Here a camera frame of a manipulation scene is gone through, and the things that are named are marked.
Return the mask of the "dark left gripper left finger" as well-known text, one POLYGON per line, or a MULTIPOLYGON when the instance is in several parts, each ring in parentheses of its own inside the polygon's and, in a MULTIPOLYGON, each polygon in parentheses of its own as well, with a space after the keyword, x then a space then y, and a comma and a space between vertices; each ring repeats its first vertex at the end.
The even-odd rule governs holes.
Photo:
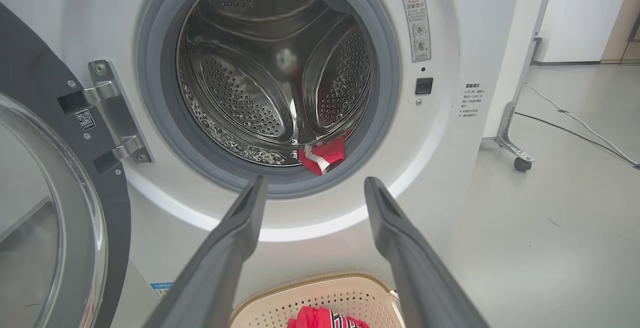
POLYGON ((146 320, 146 328, 228 328, 243 264, 258 246, 268 183, 247 183, 146 320))

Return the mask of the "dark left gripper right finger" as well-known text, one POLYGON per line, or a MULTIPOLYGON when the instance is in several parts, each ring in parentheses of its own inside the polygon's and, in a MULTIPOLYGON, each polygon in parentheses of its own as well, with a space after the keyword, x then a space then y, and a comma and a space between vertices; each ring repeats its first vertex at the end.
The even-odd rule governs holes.
POLYGON ((379 178, 364 182, 375 247, 389 262, 407 328, 486 328, 487 322, 379 178))

